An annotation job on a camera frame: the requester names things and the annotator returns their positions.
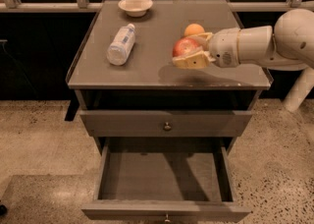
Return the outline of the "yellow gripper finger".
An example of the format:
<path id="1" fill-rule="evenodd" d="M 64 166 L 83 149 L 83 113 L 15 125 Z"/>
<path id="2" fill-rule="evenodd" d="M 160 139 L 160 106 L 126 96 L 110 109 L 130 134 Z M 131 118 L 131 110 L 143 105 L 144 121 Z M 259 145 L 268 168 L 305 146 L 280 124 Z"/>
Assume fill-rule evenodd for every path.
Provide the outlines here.
<path id="1" fill-rule="evenodd" d="M 173 58 L 173 64 L 180 69 L 204 69 L 215 61 L 208 51 L 203 50 Z"/>
<path id="2" fill-rule="evenodd" d="M 207 50 L 209 46 L 209 41 L 212 36 L 213 36 L 212 32 L 204 32 L 199 34 L 193 34 L 190 36 L 190 38 L 199 43 L 204 50 Z"/>

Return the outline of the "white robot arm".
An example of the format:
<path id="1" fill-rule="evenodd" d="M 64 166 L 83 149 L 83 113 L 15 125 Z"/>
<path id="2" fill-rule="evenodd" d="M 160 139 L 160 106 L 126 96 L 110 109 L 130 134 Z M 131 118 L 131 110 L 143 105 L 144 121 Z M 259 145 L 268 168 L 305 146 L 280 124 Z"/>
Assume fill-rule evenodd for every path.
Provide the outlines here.
<path id="1" fill-rule="evenodd" d="M 274 26 L 225 28 L 183 39 L 183 51 L 173 52 L 180 69 L 203 69 L 211 64 L 235 68 L 254 64 L 273 70 L 314 67 L 314 12 L 290 10 Z"/>

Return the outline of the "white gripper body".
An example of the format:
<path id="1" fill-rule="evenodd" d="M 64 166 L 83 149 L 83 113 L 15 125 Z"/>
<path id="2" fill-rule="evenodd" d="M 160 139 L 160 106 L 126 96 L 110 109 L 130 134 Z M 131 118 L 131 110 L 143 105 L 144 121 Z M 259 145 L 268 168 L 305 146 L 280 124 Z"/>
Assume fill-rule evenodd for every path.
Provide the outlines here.
<path id="1" fill-rule="evenodd" d="M 226 28 L 216 32 L 209 40 L 208 49 L 215 59 L 214 64 L 220 68 L 235 68 L 238 60 L 239 28 Z"/>

